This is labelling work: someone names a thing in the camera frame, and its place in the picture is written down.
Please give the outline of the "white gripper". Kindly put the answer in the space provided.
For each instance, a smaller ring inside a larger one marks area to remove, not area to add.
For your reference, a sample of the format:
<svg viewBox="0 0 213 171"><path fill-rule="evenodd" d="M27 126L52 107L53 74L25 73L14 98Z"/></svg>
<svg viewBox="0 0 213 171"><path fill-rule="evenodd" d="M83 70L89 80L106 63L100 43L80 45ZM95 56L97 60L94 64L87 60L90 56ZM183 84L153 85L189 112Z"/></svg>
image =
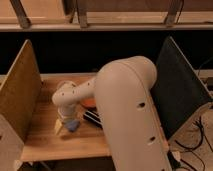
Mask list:
<svg viewBox="0 0 213 171"><path fill-rule="evenodd" d="M59 119L56 120L54 131L58 135L63 128L63 123L61 121L73 120L76 118L76 111L74 107L59 107L58 108Z"/></svg>

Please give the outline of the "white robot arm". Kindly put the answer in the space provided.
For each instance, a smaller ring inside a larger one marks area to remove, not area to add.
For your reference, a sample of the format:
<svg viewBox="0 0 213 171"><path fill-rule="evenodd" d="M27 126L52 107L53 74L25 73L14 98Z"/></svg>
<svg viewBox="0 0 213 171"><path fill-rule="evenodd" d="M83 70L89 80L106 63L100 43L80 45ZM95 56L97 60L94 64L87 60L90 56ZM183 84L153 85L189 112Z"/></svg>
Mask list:
<svg viewBox="0 0 213 171"><path fill-rule="evenodd" d="M65 83L52 96L62 115L94 97L116 171L172 171L150 90L157 79L143 56L112 61L79 85Z"/></svg>

